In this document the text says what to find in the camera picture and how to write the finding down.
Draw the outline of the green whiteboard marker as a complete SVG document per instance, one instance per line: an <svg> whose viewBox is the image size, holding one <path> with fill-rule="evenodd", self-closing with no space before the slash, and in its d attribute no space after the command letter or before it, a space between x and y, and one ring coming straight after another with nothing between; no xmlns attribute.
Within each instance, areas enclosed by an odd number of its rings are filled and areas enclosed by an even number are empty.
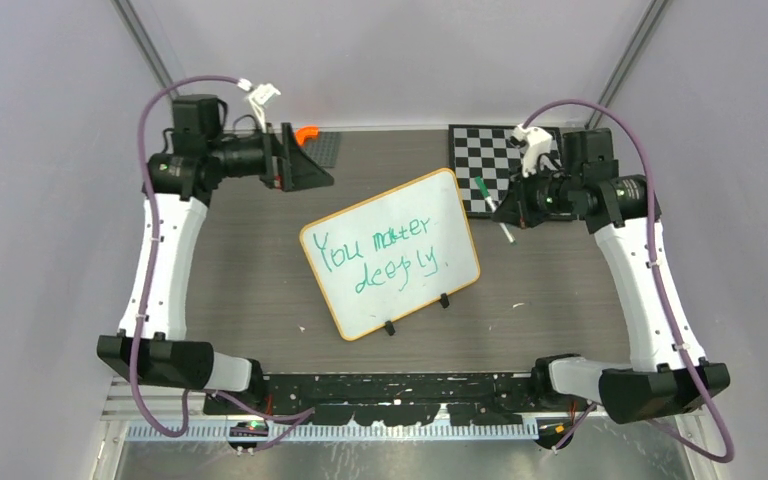
<svg viewBox="0 0 768 480"><path fill-rule="evenodd" d="M485 202L486 205L487 205L488 212L490 213L490 216L491 216L492 213L496 210L496 207L498 206L500 201L503 199L503 196L502 196L503 191L500 190L496 184L494 184L491 187L487 186L487 188L488 188L488 190L489 190L489 192L490 192L490 194L492 196L492 199L493 199L493 201L490 204ZM511 229L512 228L518 228L518 227L513 227L513 226L509 226L509 225L504 225L504 224L499 224L499 225L500 225L500 228L502 229L503 233L505 234L508 242L511 245L515 245L516 244L516 238L511 233Z"/></svg>

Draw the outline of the yellow framed whiteboard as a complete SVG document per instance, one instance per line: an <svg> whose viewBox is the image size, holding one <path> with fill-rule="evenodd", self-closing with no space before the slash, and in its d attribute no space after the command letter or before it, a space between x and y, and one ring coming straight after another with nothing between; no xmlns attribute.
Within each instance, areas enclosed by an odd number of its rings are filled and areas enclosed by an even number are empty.
<svg viewBox="0 0 768 480"><path fill-rule="evenodd" d="M446 167L305 225L299 241L346 341L438 303L481 275L457 180Z"/></svg>

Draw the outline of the green marker cap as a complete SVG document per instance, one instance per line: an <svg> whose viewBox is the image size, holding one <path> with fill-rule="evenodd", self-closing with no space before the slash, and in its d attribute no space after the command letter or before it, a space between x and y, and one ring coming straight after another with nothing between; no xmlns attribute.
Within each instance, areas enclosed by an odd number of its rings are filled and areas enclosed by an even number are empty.
<svg viewBox="0 0 768 480"><path fill-rule="evenodd" d="M485 200L486 203L490 204L493 201L493 199L486 184L484 183L483 178L480 176L477 176L474 178L474 181L482 195L482 198Z"/></svg>

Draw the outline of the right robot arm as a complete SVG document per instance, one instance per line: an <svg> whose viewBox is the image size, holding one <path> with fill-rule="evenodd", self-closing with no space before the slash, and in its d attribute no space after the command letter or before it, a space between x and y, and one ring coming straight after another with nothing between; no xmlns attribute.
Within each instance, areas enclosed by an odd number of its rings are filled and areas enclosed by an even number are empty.
<svg viewBox="0 0 768 480"><path fill-rule="evenodd" d="M579 354L538 359L531 370L534 403L551 411L579 397L627 424L693 412L706 396L728 388L728 367L708 360L678 298L660 206L644 175L620 174L611 131L563 134L556 170L539 165L556 142L547 130L517 126L509 141L522 148L522 158L493 221L523 229L555 215L584 221L612 275L630 345L626 364Z"/></svg>

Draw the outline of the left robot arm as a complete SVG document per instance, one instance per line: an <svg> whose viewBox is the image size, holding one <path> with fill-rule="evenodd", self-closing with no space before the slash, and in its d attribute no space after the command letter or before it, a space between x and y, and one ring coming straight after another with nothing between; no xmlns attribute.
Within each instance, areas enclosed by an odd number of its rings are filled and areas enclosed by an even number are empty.
<svg viewBox="0 0 768 480"><path fill-rule="evenodd" d="M186 337L187 288L195 247L213 193L227 178L256 177L294 192L333 185L333 177L299 145L284 122L256 120L251 130L226 130L228 106L215 95L172 102L163 149L145 163L144 234L130 301L117 332L99 337L101 361L129 383L189 391L220 391L240 412L258 412L268 387L260 363L219 353Z"/></svg>

